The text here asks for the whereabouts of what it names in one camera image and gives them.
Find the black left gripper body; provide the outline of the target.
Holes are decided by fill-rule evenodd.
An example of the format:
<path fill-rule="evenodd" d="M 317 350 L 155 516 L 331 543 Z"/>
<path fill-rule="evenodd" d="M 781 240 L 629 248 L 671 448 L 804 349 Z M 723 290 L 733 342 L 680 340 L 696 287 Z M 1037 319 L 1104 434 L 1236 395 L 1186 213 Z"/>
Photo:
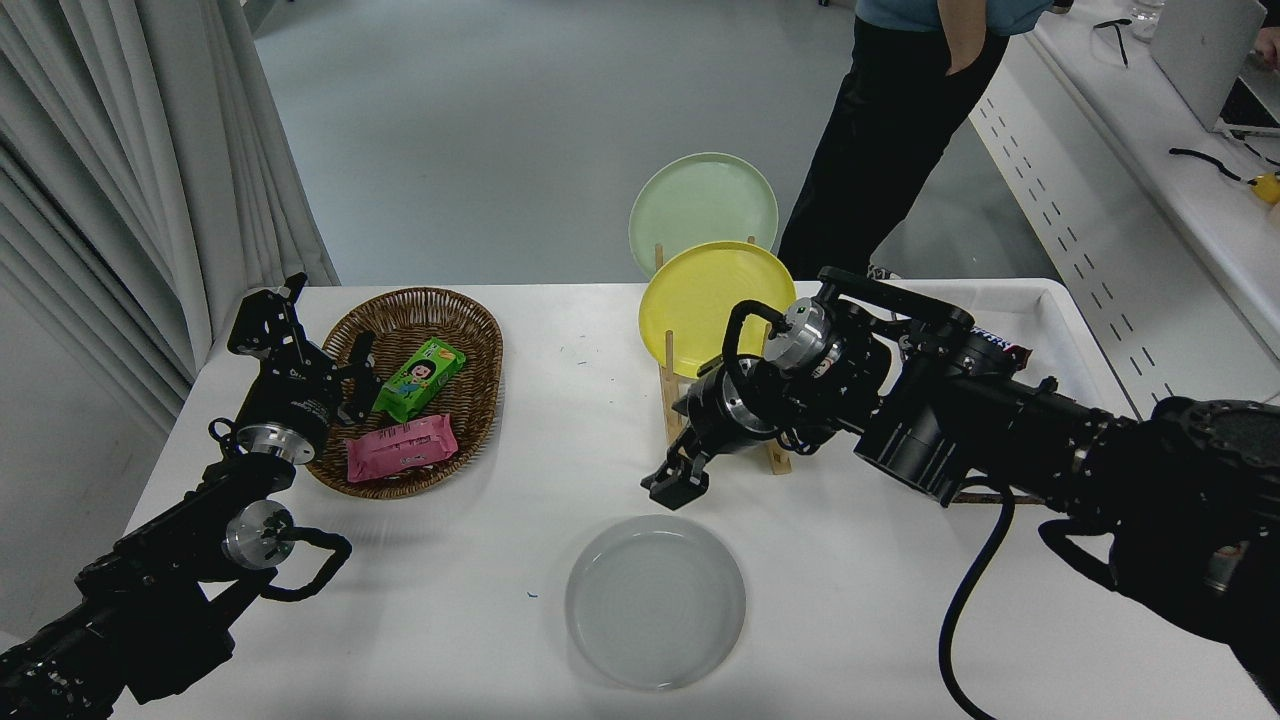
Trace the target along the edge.
<path fill-rule="evenodd" d="M 334 363 L 301 369 L 261 363 L 236 418 L 242 448 L 324 448 L 340 402 Z"/>

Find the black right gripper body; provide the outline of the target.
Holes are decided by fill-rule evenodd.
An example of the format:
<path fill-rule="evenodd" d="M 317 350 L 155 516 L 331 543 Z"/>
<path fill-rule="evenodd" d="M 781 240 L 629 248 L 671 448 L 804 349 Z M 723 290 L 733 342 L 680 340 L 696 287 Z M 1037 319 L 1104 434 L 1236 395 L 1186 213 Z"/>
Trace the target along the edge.
<path fill-rule="evenodd" d="M 749 448 L 749 407 L 723 366 L 700 377 L 685 398 L 692 439 L 685 455 L 707 459 Z"/>

